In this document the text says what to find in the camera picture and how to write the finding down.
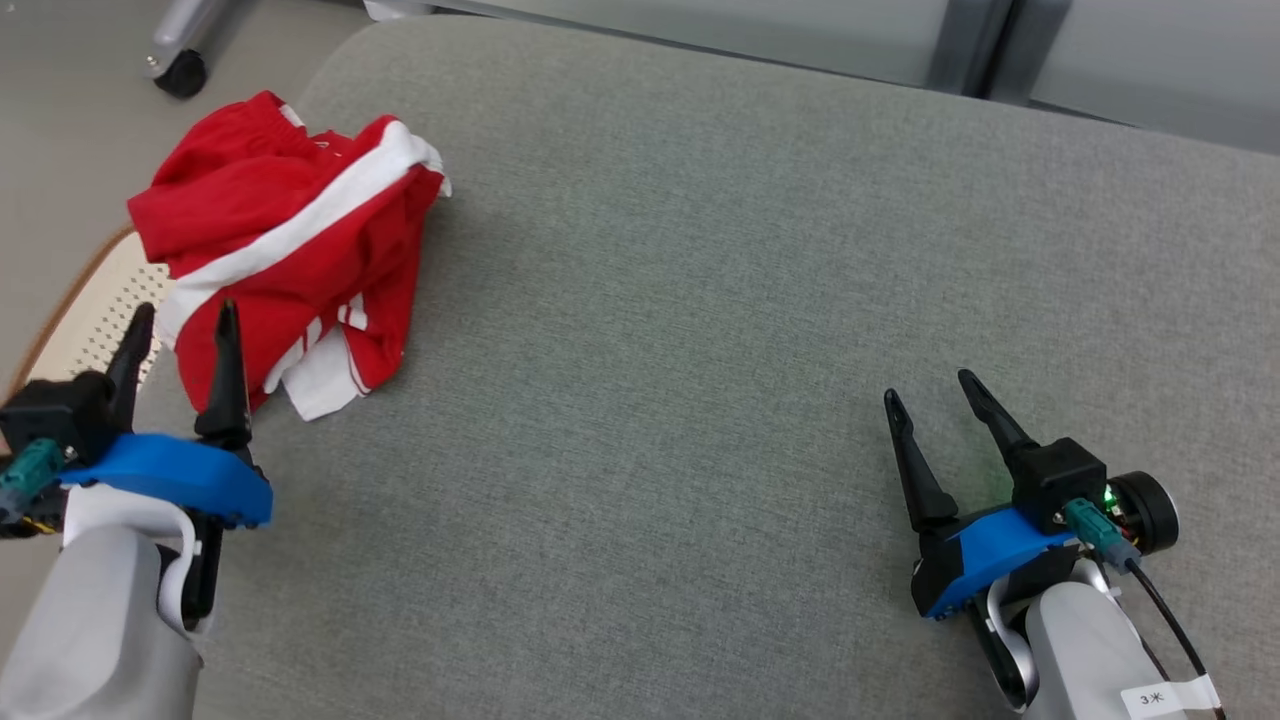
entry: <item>white stripe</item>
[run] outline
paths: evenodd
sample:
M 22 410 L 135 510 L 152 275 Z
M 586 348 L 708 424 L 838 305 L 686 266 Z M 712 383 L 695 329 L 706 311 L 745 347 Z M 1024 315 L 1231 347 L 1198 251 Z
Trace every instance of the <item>white stripe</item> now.
M 360 366 L 356 365 L 356 356 L 351 354 L 349 346 L 347 347 L 347 372 L 351 374 L 351 379 L 355 380 L 356 387 L 360 388 L 360 395 L 369 395 L 374 392 L 365 386 L 365 378 L 360 377 Z
M 347 307 L 347 316 L 343 318 L 342 322 L 356 328 L 357 331 L 367 331 L 369 315 L 365 314 L 364 293 L 357 292 L 356 297 L 351 299 L 351 305 L 347 305 L 346 307 Z
M 440 154 L 436 152 L 435 147 L 430 143 L 428 143 L 426 147 L 428 158 L 422 164 L 426 165 L 426 169 L 444 176 L 444 181 L 440 182 L 440 190 L 435 193 L 435 196 L 453 197 L 453 183 L 449 182 L 449 176 L 444 174 L 444 158 L 440 158 Z
M 271 366 L 271 372 L 266 374 L 266 380 L 262 382 L 262 392 L 270 395 L 275 392 L 275 388 L 280 386 L 280 378 L 284 372 L 297 365 L 298 360 L 306 354 L 306 348 L 302 346 L 302 338 L 300 337 L 284 355 Z
M 291 126 L 296 128 L 303 127 L 302 118 L 300 118 L 298 114 L 293 111 L 293 108 L 289 108 L 288 105 L 280 105 L 280 114 L 289 120 Z
M 320 331 L 323 329 L 324 329 L 324 323 L 320 322 L 320 318 L 315 318 L 310 323 L 307 323 L 307 342 L 306 342 L 307 347 L 315 346 L 315 343 L 320 340 Z
M 156 334 L 170 347 L 187 320 L 219 290 L 284 260 L 325 228 L 369 202 L 417 163 L 439 165 L 440 154 L 393 120 L 376 147 L 352 163 L 297 215 L 262 233 L 246 247 L 223 255 L 179 278 L 156 311 Z
M 343 329 L 334 325 L 302 360 L 284 370 L 289 402 L 303 420 L 337 413 L 352 400 L 367 395 L 348 372 L 349 357 Z

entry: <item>floor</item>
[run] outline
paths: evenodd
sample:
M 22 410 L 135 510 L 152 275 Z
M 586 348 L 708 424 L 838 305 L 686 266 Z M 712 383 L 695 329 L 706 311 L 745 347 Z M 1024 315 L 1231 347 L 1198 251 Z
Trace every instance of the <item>floor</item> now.
M 225 3 L 197 44 L 209 85 L 179 102 L 141 76 L 165 0 L 0 0 L 0 387 L 187 128 L 264 88 L 296 97 L 370 22 L 358 1 Z M 56 548 L 0 543 L 0 659 Z

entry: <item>red clothing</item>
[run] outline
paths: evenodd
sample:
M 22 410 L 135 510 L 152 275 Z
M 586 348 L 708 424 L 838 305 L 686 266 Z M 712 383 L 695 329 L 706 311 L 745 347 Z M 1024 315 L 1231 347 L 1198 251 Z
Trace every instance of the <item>red clothing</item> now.
M 250 397 L 283 382 L 305 419 L 340 409 L 399 366 L 422 220 L 448 192 L 439 154 L 390 115 L 355 138 L 307 137 L 262 92 L 197 123 L 129 201 L 147 260 L 175 287 L 156 334 L 202 410 L 214 325 L 239 306 Z

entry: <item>wheel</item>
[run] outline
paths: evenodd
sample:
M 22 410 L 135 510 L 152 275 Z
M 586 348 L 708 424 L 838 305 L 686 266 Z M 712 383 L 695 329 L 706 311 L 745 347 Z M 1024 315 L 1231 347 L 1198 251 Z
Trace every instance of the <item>wheel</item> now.
M 163 76 L 155 79 L 156 87 L 173 95 L 179 100 L 195 96 L 209 79 L 209 70 L 205 69 L 205 59 L 200 53 L 187 49 L 178 53 L 173 64 Z
M 1138 550 L 1151 555 L 1178 542 L 1178 506 L 1156 478 L 1147 473 L 1125 473 L 1107 480 Z

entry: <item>caster wheel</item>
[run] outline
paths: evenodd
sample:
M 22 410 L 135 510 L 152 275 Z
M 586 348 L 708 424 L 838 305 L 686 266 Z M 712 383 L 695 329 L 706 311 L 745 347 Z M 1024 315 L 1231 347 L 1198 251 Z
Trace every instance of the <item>caster wheel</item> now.
M 165 73 L 155 79 L 156 87 L 173 95 L 179 100 L 186 100 L 200 92 L 209 79 L 209 70 L 205 69 L 205 59 L 200 53 L 187 49 L 178 53 L 173 64 Z

